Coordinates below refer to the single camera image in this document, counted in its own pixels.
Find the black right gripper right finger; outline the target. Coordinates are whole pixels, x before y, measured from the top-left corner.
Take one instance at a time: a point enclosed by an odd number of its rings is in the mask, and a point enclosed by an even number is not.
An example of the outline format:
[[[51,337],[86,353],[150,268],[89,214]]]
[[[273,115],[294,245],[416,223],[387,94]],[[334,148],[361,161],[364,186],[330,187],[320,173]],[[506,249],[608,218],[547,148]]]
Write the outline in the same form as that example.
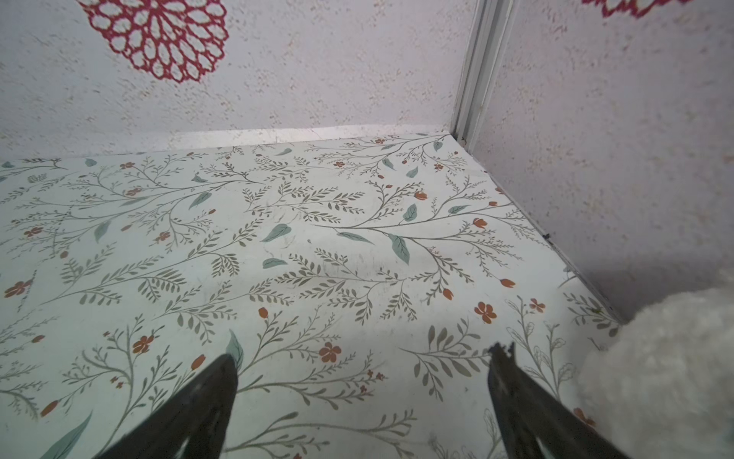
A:
[[[623,459],[626,455],[579,420],[516,363],[514,346],[489,348],[487,386],[511,459]]]

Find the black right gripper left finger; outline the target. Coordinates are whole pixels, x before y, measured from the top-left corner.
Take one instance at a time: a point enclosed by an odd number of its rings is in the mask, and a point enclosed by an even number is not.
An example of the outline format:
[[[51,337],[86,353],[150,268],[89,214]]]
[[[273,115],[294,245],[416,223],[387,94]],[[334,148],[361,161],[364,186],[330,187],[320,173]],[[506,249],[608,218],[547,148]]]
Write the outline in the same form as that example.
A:
[[[233,356],[221,355],[101,458],[218,458],[237,384]]]

